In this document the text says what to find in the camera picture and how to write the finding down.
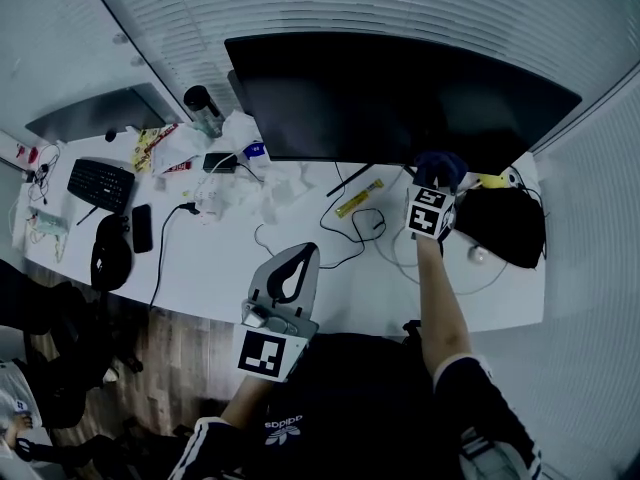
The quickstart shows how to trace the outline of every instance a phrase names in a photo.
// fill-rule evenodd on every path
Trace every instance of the monitor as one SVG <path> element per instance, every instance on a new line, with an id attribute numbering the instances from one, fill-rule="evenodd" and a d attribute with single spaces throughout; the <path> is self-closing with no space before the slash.
<path id="1" fill-rule="evenodd" d="M 500 174 L 581 101 L 511 64 L 418 39 L 301 32 L 225 46 L 273 160 L 414 165 L 437 149 Z"/>

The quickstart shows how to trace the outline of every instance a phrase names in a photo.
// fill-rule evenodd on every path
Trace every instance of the bottle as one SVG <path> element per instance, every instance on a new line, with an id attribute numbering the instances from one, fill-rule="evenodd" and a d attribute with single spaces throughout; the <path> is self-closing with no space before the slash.
<path id="1" fill-rule="evenodd" d="M 184 93 L 184 104 L 193 112 L 198 127 L 215 139 L 222 135 L 224 116 L 213 103 L 206 87 L 194 85 Z"/>

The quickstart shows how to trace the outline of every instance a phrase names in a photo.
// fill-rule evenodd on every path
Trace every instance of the wooden floor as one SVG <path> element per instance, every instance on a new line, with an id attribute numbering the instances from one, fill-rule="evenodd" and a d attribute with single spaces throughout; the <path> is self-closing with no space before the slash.
<path id="1" fill-rule="evenodd" d="M 45 286 L 68 281 L 33 263 L 27 274 Z M 98 298 L 91 287 L 72 283 L 87 301 Z M 146 314 L 144 305 L 122 297 L 112 296 L 108 304 Z M 115 361 L 120 380 L 90 391 L 82 421 L 73 429 L 54 431 L 56 442 L 80 444 L 96 434 L 117 437 L 122 422 L 132 416 L 154 433 L 171 435 L 180 424 L 191 427 L 200 416 L 219 412 L 241 381 L 230 367 L 232 332 L 232 324 L 153 310 L 136 347 L 144 371 L 134 375 Z M 33 336 L 31 342 L 47 359 L 57 355 L 49 335 Z"/>

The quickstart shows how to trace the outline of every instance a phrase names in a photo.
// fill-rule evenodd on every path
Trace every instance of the black keyboard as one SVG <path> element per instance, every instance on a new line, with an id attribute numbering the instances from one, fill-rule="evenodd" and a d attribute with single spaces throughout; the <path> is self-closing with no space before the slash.
<path id="1" fill-rule="evenodd" d="M 76 160 L 67 190 L 89 204 L 122 215 L 129 202 L 135 176 L 94 160 Z"/>

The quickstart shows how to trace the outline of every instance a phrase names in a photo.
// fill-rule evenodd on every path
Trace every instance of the white desk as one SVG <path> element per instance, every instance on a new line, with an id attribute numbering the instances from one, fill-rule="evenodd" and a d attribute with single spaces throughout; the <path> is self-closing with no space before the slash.
<path id="1" fill-rule="evenodd" d="M 107 212 L 98 210 L 76 226 L 91 206 L 67 192 L 69 175 L 75 160 L 81 157 L 129 162 L 135 140 L 134 134 L 124 133 L 112 143 L 98 137 L 66 145 L 50 179 L 47 206 L 42 201 L 34 205 L 50 214 L 71 216 L 66 249 L 61 262 L 57 263 L 53 236 L 46 236 L 37 244 L 26 240 L 25 256 L 28 259 L 69 278 L 91 284 L 89 265 L 95 231 Z M 182 192 L 194 188 L 202 177 L 201 165 L 202 159 L 196 159 L 191 171 L 167 175 L 165 193 L 153 189 L 150 175 L 137 176 L 137 189 L 131 205 L 151 204 L 154 249 L 134 256 L 131 275 L 116 294 L 145 303 L 151 299 L 156 283 L 160 228 L 169 212 L 177 204 L 186 202 Z M 537 188 L 533 157 L 524 155 L 516 166 L 527 184 Z M 345 178 L 359 167 L 340 164 Z M 374 179 L 382 179 L 385 189 L 373 192 L 364 207 L 376 207 L 386 217 L 388 230 L 379 240 L 379 245 L 387 256 L 393 235 L 403 226 L 405 189 L 410 182 L 409 176 L 403 173 L 388 190 L 399 169 L 373 167 L 347 187 L 347 197 L 343 199 L 347 201 Z M 239 169 L 236 175 L 241 175 L 242 171 Z M 318 225 L 320 216 L 333 200 L 326 198 L 325 194 L 339 182 L 333 163 L 307 164 L 305 180 L 315 188 L 279 212 L 277 225 L 263 226 L 260 239 L 274 252 L 302 242 L 315 242 L 320 248 L 322 264 L 357 252 L 359 244 L 352 244 Z M 361 229 L 365 233 L 371 229 L 367 223 L 369 213 L 373 214 L 360 214 L 363 217 Z M 267 251 L 253 239 L 254 230 L 261 222 L 255 206 L 248 204 L 228 209 L 220 222 L 209 225 L 203 225 L 201 219 L 188 212 L 177 212 L 167 225 L 162 284 L 155 305 L 190 315 L 239 322 L 240 303 L 248 295 L 254 271 L 269 258 Z M 348 218 L 341 220 L 330 212 L 325 224 L 356 237 Z M 503 260 L 493 256 L 482 266 L 470 263 L 467 251 L 471 245 L 456 231 L 445 242 L 445 264 L 457 292 L 473 291 L 489 283 L 504 265 Z M 397 253 L 401 263 L 415 262 L 415 243 L 408 233 L 403 233 L 398 239 Z M 417 268 L 406 271 L 417 277 Z M 474 295 L 459 297 L 469 329 L 472 332 L 484 331 L 541 322 L 544 285 L 544 259 L 541 258 L 536 270 L 509 265 L 488 288 Z M 418 286 L 384 261 L 373 244 L 367 244 L 366 251 L 358 258 L 335 270 L 322 270 L 320 273 L 313 320 L 320 324 L 322 332 L 403 335 L 402 325 L 418 319 L 419 314 Z"/>

